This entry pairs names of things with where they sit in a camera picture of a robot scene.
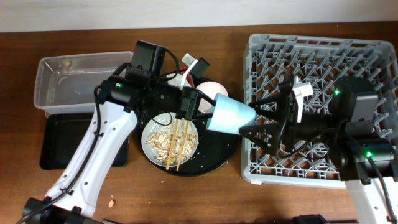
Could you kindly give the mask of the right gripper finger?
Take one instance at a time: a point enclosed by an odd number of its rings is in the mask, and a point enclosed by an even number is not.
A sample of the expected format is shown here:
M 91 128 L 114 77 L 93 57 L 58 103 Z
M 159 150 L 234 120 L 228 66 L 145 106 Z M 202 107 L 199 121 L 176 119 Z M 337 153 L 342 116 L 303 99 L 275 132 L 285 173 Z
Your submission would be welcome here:
M 260 147 L 266 154 L 276 156 L 280 148 L 279 123 L 245 126 L 239 134 Z
M 274 111 L 268 111 L 264 110 L 261 108 L 258 108 L 258 106 L 265 105 L 268 103 L 278 103 L 281 99 L 281 95 L 275 95 L 275 96 L 268 96 L 267 98 L 258 100 L 258 101 L 253 101 L 248 104 L 251 108 L 255 110 L 255 112 L 259 115 L 262 116 L 276 116 L 277 114 Z

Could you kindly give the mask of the light blue cup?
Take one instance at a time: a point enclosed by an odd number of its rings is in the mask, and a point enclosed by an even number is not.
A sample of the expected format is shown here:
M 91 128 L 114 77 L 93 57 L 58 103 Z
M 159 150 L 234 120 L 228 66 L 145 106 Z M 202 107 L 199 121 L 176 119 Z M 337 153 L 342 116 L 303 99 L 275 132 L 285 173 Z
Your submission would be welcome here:
M 220 93 L 215 96 L 215 103 L 211 110 L 213 115 L 206 124 L 207 130 L 239 135 L 240 128 L 254 124 L 254 108 Z

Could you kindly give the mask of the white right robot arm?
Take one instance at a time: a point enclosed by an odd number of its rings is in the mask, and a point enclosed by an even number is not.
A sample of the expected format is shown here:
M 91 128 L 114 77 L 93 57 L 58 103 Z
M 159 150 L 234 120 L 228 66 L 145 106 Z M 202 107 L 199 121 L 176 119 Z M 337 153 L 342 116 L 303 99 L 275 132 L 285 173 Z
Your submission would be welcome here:
M 294 86 L 284 82 L 280 94 L 251 102 L 256 114 L 271 123 L 242 127 L 239 134 L 277 158 L 282 144 L 286 159 L 311 142 L 325 144 L 325 156 L 345 183 L 359 222 L 397 223 L 397 151 L 373 132 L 378 95 L 371 81 L 337 79 L 327 115 L 304 113 Z

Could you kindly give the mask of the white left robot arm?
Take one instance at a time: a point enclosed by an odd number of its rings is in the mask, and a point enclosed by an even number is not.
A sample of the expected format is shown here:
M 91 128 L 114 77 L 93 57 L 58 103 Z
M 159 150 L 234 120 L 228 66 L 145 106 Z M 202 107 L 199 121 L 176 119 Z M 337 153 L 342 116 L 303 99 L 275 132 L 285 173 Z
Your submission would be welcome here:
M 197 118 L 201 99 L 216 103 L 189 86 L 138 85 L 115 76 L 95 87 L 94 99 L 91 123 L 67 168 L 43 200 L 28 199 L 19 223 L 90 223 L 111 164 L 137 126 L 141 103 L 187 120 Z

